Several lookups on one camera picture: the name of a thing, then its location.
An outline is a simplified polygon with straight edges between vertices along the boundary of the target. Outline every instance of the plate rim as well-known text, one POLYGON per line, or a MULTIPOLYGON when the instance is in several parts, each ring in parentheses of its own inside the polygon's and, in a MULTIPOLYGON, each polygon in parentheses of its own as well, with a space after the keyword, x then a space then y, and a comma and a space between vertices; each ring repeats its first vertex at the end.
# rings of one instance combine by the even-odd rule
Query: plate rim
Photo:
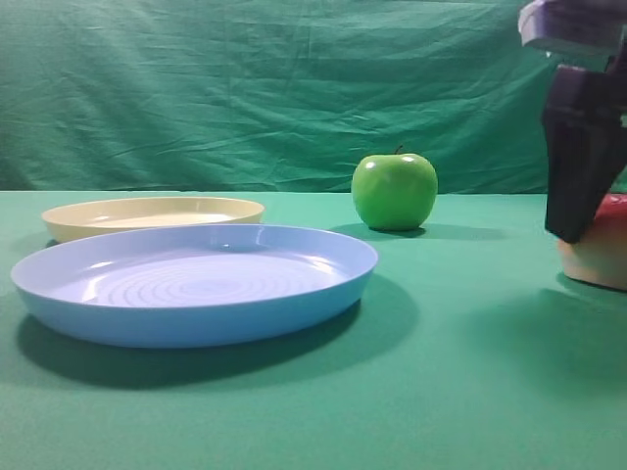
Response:
MULTIPOLYGON (((159 200, 172 200, 172 199, 177 199, 177 200, 194 200, 194 199, 204 199, 204 200, 214 200, 214 201, 235 201, 235 202, 239 202, 239 203, 246 203, 246 204, 250 204, 252 206, 256 206, 256 210, 252 211, 250 214, 247 215, 242 215, 242 216, 238 216, 236 218, 234 218, 234 220, 240 219, 240 218, 245 218, 245 217, 252 217, 252 216, 256 216, 259 214, 263 214, 265 212, 265 210, 267 209, 267 207, 262 204, 259 203, 257 201, 253 201, 250 199, 240 199, 240 198, 227 198, 227 197, 216 197, 216 196, 140 196, 137 198, 120 198, 120 199, 104 199, 104 200, 95 200, 95 201, 85 201, 82 203, 73 203, 73 204, 66 204, 66 205, 62 205, 62 206, 56 206, 54 208, 50 208, 47 209, 45 211, 43 211, 41 213, 41 219, 45 222, 45 223, 49 223, 49 224, 53 224, 53 225, 57 225, 60 227, 68 227, 68 228, 92 228, 90 225, 85 224, 85 223, 67 223, 67 222, 63 222, 63 221, 59 221, 58 219, 55 220, 52 218, 52 216, 55 215, 55 212, 62 212, 62 211, 68 211, 71 210, 72 208, 78 208, 78 207, 88 207, 88 206, 98 206, 98 205, 107 205, 110 203, 116 203, 116 202, 128 202, 128 201, 140 201, 140 200, 144 200, 144 201, 159 201, 159 200)), ((198 224, 194 224, 194 225, 201 225, 201 224, 206 224, 206 223, 211 223, 211 222, 203 222, 203 223, 198 223, 198 224)), ((178 225, 163 225, 163 227, 171 227, 171 226, 178 226, 178 225)), ((133 230, 143 230, 143 229, 152 229, 152 228, 161 228, 162 226, 145 226, 145 227, 139 227, 133 230)), ((121 227, 121 226, 114 226, 114 227, 109 227, 109 228, 113 228, 113 229, 118 229, 118 228, 125 228, 125 227, 121 227)))
POLYGON ((22 291, 24 293, 26 293, 29 296, 33 296, 36 297, 40 300, 44 300, 47 302, 54 302, 57 304, 61 304, 61 305, 68 305, 68 306, 83 306, 84 308, 98 308, 98 309, 102 309, 102 310, 124 310, 127 312, 130 311, 146 311, 146 310, 168 310, 168 309, 176 309, 176 310, 186 310, 186 311, 194 311, 194 310, 207 310, 207 309, 215 309, 215 308, 221 308, 221 307, 236 307, 236 306, 249 306, 249 305, 255 305, 255 304, 264 304, 264 303, 271 303, 271 302, 277 302, 277 301, 282 301, 282 300, 286 300, 286 299, 296 299, 298 297, 302 297, 302 296, 308 296, 311 295, 312 293, 318 293, 318 292, 324 292, 324 291, 328 291, 331 289, 335 289, 337 287, 346 285, 350 282, 354 282, 358 279, 363 278, 364 276, 367 276, 369 274, 371 274, 374 269, 376 268, 376 266, 378 265, 380 261, 380 255, 377 252, 377 250, 370 245, 369 243, 367 243, 365 240, 362 240, 360 238, 357 237, 353 237, 350 235, 346 235, 344 233, 339 233, 339 232, 334 232, 332 230, 329 229, 319 229, 319 228, 313 228, 313 227, 302 227, 302 226, 297 226, 297 225, 283 225, 283 224, 261 224, 261 223, 204 223, 204 224, 194 224, 194 225, 183 225, 183 226, 166 226, 166 227, 149 227, 149 228, 140 228, 140 229, 135 229, 135 230, 128 230, 128 231, 123 231, 123 232, 114 232, 114 233, 105 233, 105 234, 100 234, 100 235, 94 235, 92 237, 88 237, 88 238, 82 238, 82 239, 78 239, 78 240, 74 240, 71 242, 67 242, 67 243, 63 243, 63 244, 59 244, 59 245, 55 245, 53 247, 49 247, 49 248, 44 248, 41 250, 38 250, 34 253, 31 253, 30 255, 27 255, 26 257, 20 259, 18 262, 16 262, 13 267, 11 268, 10 271, 10 278, 11 281, 14 285, 15 288, 17 288, 19 291, 22 291), (355 242, 361 246, 363 246, 364 248, 366 248, 368 251, 370 251, 370 254, 372 255, 372 261, 369 264, 369 267, 367 269, 362 270, 360 273, 350 276, 347 279, 343 280, 342 282, 336 283, 336 284, 332 284, 330 286, 326 286, 320 289, 312 289, 309 290, 307 292, 301 292, 298 294, 290 294, 290 295, 286 295, 286 296, 279 296, 279 297, 273 297, 270 299, 262 299, 262 300, 256 300, 256 301, 243 301, 243 302, 229 302, 229 303, 223 303, 223 304, 212 304, 212 305, 190 305, 190 306, 185 306, 185 305, 156 305, 156 306, 128 306, 128 305, 85 305, 84 303, 81 302, 73 302, 73 301, 68 301, 65 299, 58 299, 58 298, 54 298, 51 296, 44 296, 38 293, 34 293, 31 290, 27 289, 24 287, 23 284, 21 284, 20 282, 17 281, 16 279, 16 271, 21 267, 22 264, 26 263, 28 260, 32 260, 35 259, 37 257, 43 256, 44 253, 49 253, 50 250, 63 250, 66 249, 67 246, 69 244, 75 245, 75 244, 87 244, 87 243, 94 243, 94 240, 99 240, 103 237, 105 238, 111 238, 111 237, 123 237, 123 236, 138 236, 138 234, 140 233, 144 233, 144 232, 149 232, 149 231, 175 231, 175 230, 200 230, 202 228, 204 229, 219 229, 220 227, 224 227, 227 229, 236 229, 237 227, 262 227, 262 228, 278 228, 278 229, 296 229, 296 230, 304 230, 304 231, 310 231, 310 232, 316 232, 316 233, 325 233, 325 234, 329 234, 329 235, 333 235, 333 236, 337 236, 339 238, 345 238, 345 239, 349 239, 352 242, 355 242))

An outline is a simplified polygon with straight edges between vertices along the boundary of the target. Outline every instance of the green fabric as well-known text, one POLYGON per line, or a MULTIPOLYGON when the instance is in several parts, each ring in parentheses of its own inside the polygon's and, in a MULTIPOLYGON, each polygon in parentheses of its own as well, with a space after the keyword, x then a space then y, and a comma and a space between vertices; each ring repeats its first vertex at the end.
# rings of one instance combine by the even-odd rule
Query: green fabric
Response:
POLYGON ((0 189, 543 192, 556 58, 521 0, 0 0, 0 189))
POLYGON ((559 276, 543 196, 441 196, 402 238, 365 229, 348 194, 236 194, 380 262, 359 310, 195 352, 98 347, 26 316, 8 272, 47 243, 39 213, 109 196, 0 193, 0 468, 625 468, 625 297, 559 276))

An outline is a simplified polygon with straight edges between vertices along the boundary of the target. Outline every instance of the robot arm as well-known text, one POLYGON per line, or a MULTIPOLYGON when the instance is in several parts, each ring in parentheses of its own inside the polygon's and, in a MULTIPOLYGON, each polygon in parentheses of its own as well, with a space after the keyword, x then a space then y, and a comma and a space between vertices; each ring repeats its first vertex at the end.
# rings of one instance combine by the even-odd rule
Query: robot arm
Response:
POLYGON ((562 54, 614 54, 625 0, 535 0, 520 12, 523 45, 562 54))
POLYGON ((542 115, 549 157, 546 228, 577 243, 627 165, 627 0, 536 0, 522 42, 548 52, 610 55, 605 72, 559 66, 542 115))

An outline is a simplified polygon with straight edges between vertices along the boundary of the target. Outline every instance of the table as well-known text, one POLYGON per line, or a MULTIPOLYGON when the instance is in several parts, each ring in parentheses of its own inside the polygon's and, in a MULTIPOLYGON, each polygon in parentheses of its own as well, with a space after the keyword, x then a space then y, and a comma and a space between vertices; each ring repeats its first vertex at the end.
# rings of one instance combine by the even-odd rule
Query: table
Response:
POLYGON ((49 241, 41 211, 129 194, 0 193, 0 468, 626 468, 627 298, 560 274, 543 196, 440 196, 423 233, 395 236, 348 194, 229 194, 371 243, 360 308, 196 351, 40 326, 9 270, 49 241))

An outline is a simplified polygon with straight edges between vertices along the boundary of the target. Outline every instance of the green backdrop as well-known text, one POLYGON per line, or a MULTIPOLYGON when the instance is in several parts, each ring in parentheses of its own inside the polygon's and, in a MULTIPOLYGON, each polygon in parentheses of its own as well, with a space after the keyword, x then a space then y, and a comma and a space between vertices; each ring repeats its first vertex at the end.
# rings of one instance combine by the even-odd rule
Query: green backdrop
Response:
POLYGON ((0 189, 543 192, 526 0, 0 0, 0 189))

